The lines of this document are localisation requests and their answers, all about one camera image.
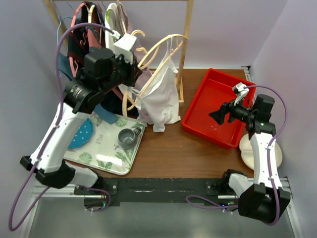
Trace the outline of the white tank top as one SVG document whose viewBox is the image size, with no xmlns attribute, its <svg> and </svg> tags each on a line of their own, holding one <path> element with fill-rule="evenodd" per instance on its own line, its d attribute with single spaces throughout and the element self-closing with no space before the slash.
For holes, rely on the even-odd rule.
<svg viewBox="0 0 317 238">
<path fill-rule="evenodd" d="M 165 125 L 180 121 L 178 91 L 175 77 L 178 70 L 172 60 L 173 38 L 166 40 L 166 52 L 158 68 L 138 95 L 136 107 L 148 113 L 142 118 L 145 123 L 153 125 L 153 132 L 164 132 Z"/>
</svg>

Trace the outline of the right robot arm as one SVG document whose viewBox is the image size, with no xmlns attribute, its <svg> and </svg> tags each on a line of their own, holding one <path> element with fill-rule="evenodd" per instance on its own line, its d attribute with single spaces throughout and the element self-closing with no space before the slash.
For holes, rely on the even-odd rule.
<svg viewBox="0 0 317 238">
<path fill-rule="evenodd" d="M 229 116 L 229 122 L 245 123 L 254 158 L 254 180 L 250 182 L 243 173 L 227 170 L 220 188 L 227 195 L 236 193 L 239 215 L 267 225 L 276 224 L 290 202 L 290 193 L 283 189 L 277 172 L 277 133 L 275 124 L 269 121 L 274 102 L 273 97 L 259 94 L 252 107 L 231 101 L 209 114 L 219 125 L 225 116 Z"/>
</svg>

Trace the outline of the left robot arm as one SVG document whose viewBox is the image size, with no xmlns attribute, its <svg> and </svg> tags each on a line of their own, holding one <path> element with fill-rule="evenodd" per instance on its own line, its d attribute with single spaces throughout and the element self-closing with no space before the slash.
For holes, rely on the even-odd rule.
<svg viewBox="0 0 317 238">
<path fill-rule="evenodd" d="M 83 68 L 65 87 L 45 137 L 32 155 L 21 158 L 20 164 L 48 187 L 61 189 L 73 184 L 91 194 L 100 193 L 102 177 L 92 169 L 67 163 L 64 154 L 105 94 L 120 84 L 134 86 L 141 73 L 133 50 L 96 48 L 86 54 Z"/>
</svg>

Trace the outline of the mauve tank top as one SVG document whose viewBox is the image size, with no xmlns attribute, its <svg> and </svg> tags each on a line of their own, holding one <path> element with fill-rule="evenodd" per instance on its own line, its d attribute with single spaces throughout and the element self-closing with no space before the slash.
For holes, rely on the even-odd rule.
<svg viewBox="0 0 317 238">
<path fill-rule="evenodd" d="M 140 42 L 139 42 L 139 40 L 137 40 L 136 50 L 134 52 L 134 55 L 136 56 L 137 61 L 139 62 L 146 55 L 146 53 L 147 53 L 147 50 L 142 50 Z M 150 72 L 150 70 L 147 67 L 144 68 L 143 73 L 137 79 L 134 90 L 141 91 L 141 89 L 148 82 L 148 80 L 150 79 L 151 76 L 152 76 L 152 73 Z M 148 123 L 148 124 L 152 123 L 152 120 L 151 120 L 148 112 L 145 109 L 138 109 L 138 113 L 139 113 L 138 118 L 140 121 L 142 121 L 144 123 Z"/>
</svg>

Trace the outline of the pink hanger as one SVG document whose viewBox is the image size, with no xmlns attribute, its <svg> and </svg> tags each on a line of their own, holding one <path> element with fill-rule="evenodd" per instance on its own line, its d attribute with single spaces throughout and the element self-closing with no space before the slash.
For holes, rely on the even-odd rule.
<svg viewBox="0 0 317 238">
<path fill-rule="evenodd" d="M 73 18 L 72 18 L 72 21 L 71 21 L 71 27 L 73 27 L 73 26 L 76 24 L 77 16 L 78 16 L 79 13 L 81 12 L 82 7 L 85 6 L 85 5 L 86 5 L 86 3 L 85 3 L 85 2 L 82 2 L 82 3 L 77 7 L 77 9 L 75 10 L 74 15 L 73 15 Z M 74 61 L 73 57 L 71 57 L 71 56 L 69 56 L 69 62 L 70 62 L 70 68 L 71 68 L 72 75 L 73 75 L 73 77 L 75 77 L 75 76 L 76 76 L 76 73 L 77 73 L 77 69 L 78 69 L 77 62 Z"/>
</svg>

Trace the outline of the teal tank top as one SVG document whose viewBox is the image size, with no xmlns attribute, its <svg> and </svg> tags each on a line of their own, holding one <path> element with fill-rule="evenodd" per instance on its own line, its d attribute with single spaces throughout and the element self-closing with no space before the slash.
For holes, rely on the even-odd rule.
<svg viewBox="0 0 317 238">
<path fill-rule="evenodd" d="M 59 72 L 64 74 L 68 78 L 69 81 L 73 80 L 74 77 L 72 75 L 68 57 L 63 55 L 62 53 L 58 53 L 58 63 L 59 63 Z M 116 115 L 104 109 L 101 104 L 98 104 L 94 108 L 94 113 L 109 124 L 113 124 L 117 120 Z"/>
</svg>

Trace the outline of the wooden hanger under mauve top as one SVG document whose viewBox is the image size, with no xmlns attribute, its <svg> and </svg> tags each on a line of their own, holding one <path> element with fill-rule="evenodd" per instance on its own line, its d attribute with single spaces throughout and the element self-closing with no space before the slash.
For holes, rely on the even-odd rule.
<svg viewBox="0 0 317 238">
<path fill-rule="evenodd" d="M 126 34 L 127 29 L 126 29 L 126 25 L 125 25 L 125 18 L 124 18 L 124 14 L 123 14 L 122 4 L 119 0 L 117 1 L 117 7 L 118 7 L 118 13 L 120 15 L 121 27 L 122 27 L 124 34 Z"/>
</svg>

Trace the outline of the cream plastic hanger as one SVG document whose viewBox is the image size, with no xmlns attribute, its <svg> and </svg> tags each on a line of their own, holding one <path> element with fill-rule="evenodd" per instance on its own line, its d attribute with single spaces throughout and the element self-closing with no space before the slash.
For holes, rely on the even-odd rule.
<svg viewBox="0 0 317 238">
<path fill-rule="evenodd" d="M 99 15 L 98 15 L 98 7 L 94 3 L 91 5 L 89 9 L 88 22 L 100 24 Z M 87 37 L 88 37 L 90 51 L 92 51 L 92 48 L 101 48 L 102 47 L 102 44 L 101 44 L 102 29 L 96 26 L 87 26 L 86 30 L 87 30 Z"/>
</svg>

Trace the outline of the red plastic bin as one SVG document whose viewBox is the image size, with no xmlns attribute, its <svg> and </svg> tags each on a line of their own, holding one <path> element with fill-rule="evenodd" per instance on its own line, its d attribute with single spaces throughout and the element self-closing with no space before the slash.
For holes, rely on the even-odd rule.
<svg viewBox="0 0 317 238">
<path fill-rule="evenodd" d="M 246 86 L 254 85 L 210 68 L 182 120 L 184 130 L 221 147 L 236 148 L 245 123 L 237 119 L 229 123 L 229 114 L 224 114 L 220 108 L 223 103 L 235 100 L 232 88 L 240 82 Z"/>
</svg>

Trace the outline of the cream divided plate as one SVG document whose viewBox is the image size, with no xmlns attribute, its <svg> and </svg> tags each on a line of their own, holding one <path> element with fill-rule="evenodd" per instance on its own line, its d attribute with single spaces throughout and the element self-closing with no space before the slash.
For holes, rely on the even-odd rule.
<svg viewBox="0 0 317 238">
<path fill-rule="evenodd" d="M 248 168 L 250 168 L 251 170 L 254 170 L 253 150 L 252 150 L 251 143 L 249 141 L 249 137 L 247 134 L 245 134 L 241 138 L 239 142 L 239 149 L 241 152 L 242 161 L 245 163 L 245 165 Z M 282 150 L 277 143 L 275 144 L 275 158 L 276 158 L 276 165 L 279 168 L 283 160 L 283 155 L 282 155 Z"/>
</svg>

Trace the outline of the white hanging garment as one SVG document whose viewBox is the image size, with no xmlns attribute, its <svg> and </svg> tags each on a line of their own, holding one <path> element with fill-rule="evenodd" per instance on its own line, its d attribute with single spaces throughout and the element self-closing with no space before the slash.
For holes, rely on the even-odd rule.
<svg viewBox="0 0 317 238">
<path fill-rule="evenodd" d="M 123 9 L 123 14 L 125 18 L 127 33 L 131 34 L 133 31 L 133 28 L 132 28 L 132 25 L 129 23 L 129 18 L 126 12 L 124 11 L 123 5 L 122 5 L 122 9 Z M 108 5 L 106 10 L 106 21 L 109 24 L 109 27 L 111 30 L 115 30 L 119 32 L 121 35 L 124 34 L 121 27 L 121 20 L 120 20 L 120 15 L 118 13 L 117 3 L 111 3 Z"/>
</svg>

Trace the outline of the blue polka dot plate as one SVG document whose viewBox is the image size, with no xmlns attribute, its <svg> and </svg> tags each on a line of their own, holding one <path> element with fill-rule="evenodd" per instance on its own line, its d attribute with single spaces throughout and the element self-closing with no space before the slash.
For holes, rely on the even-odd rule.
<svg viewBox="0 0 317 238">
<path fill-rule="evenodd" d="M 75 149 L 88 143 L 94 133 L 94 125 L 90 119 L 86 119 L 75 133 L 68 149 Z"/>
</svg>

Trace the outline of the floral serving tray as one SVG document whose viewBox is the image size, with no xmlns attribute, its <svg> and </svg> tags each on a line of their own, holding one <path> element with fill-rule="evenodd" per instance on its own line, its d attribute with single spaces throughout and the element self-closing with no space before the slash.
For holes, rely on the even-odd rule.
<svg viewBox="0 0 317 238">
<path fill-rule="evenodd" d="M 116 122 L 109 124 L 92 113 L 89 119 L 94 125 L 94 133 L 90 141 L 82 147 L 67 149 L 64 159 L 120 176 L 129 173 L 147 124 L 138 119 L 116 117 Z M 117 140 L 119 132 L 136 127 L 142 130 L 136 146 L 128 150 L 121 148 Z"/>
</svg>

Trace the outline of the wooden clothes rack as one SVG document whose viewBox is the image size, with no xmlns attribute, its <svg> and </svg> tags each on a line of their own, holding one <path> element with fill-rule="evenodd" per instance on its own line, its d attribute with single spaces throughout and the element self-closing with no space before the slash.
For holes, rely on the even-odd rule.
<svg viewBox="0 0 317 238">
<path fill-rule="evenodd" d="M 51 19 L 55 23 L 55 25 L 58 27 L 59 26 L 59 10 L 53 1 L 50 0 L 43 0 L 42 1 L 44 4 L 44 7 L 48 11 Z M 192 11 L 193 11 L 193 5 L 194 1 L 193 0 L 186 0 L 186 16 L 185 16 L 185 25 L 184 25 L 184 37 L 185 39 L 181 41 L 179 48 L 181 48 L 181 56 L 180 56 L 180 61 L 179 61 L 179 67 L 178 67 L 178 74 L 175 78 L 175 84 L 178 90 L 178 99 L 180 105 L 183 105 L 184 103 L 184 90 L 183 90 L 183 71 L 184 71 L 184 62 L 185 62 L 185 57 L 186 57 L 186 51 L 187 51 L 187 46 L 188 46 L 188 38 L 189 38 L 189 33 L 190 33 L 190 26 L 191 26 L 191 19 L 192 19 Z"/>
</svg>

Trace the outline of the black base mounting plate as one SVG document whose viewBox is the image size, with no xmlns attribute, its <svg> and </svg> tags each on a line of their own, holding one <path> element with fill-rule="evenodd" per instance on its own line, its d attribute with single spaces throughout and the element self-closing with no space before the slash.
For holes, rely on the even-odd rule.
<svg viewBox="0 0 317 238">
<path fill-rule="evenodd" d="M 215 203 L 236 205 L 232 189 L 223 190 L 218 178 L 105 178 L 103 190 L 111 196 L 110 206 L 122 203 L 185 203 L 197 195 Z"/>
</svg>

